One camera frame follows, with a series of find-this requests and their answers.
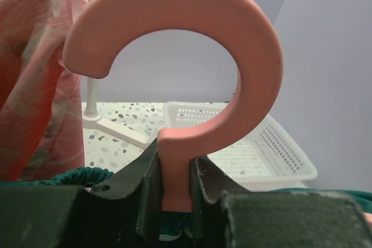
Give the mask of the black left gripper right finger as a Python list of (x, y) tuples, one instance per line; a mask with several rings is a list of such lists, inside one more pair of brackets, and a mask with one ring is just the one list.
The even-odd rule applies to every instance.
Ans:
[(207, 157), (190, 164), (194, 247), (370, 247), (371, 228), (341, 191), (251, 192)]

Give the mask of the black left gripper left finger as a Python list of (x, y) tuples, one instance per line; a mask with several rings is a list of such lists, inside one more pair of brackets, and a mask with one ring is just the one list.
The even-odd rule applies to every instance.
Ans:
[(2, 247), (158, 247), (162, 177), (152, 142), (95, 186), (1, 188)]

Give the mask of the green shorts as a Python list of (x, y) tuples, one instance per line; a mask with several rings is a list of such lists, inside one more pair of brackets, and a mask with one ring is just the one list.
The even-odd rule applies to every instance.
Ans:
[[(114, 172), (99, 167), (79, 167), (75, 170), (58, 174), (51, 179), (39, 181), (2, 181), (1, 186), (82, 186), (92, 188), (113, 176)], [(371, 193), (364, 191), (344, 190), (344, 193), (351, 195), (361, 206), (368, 221), (371, 222)], [(159, 240), (171, 242), (177, 240), (182, 233), (192, 238), (191, 233), (192, 217), (190, 213), (177, 213), (164, 211), (160, 226)]]

